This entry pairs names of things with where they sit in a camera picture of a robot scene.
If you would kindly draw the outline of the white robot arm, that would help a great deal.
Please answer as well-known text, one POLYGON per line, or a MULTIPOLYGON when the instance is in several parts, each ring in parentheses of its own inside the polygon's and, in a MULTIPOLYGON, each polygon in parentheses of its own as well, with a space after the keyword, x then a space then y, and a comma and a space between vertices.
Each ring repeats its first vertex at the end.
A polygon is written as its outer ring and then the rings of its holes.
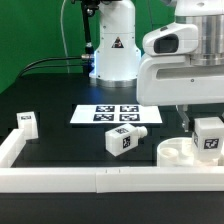
POLYGON ((100 3, 100 44, 92 82, 137 86, 144 106, 224 102, 224 0, 161 0, 175 21, 135 44, 135 7, 130 0, 100 3))

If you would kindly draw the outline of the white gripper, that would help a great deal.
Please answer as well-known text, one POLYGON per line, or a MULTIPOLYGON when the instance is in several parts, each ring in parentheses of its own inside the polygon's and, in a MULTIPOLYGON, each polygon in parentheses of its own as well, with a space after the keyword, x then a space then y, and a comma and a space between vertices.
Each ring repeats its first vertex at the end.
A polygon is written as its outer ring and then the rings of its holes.
POLYGON ((143 106, 177 105, 185 132, 194 121, 191 104, 224 103, 224 65, 191 66, 187 56, 150 57, 145 54, 137 77, 137 101, 143 106))

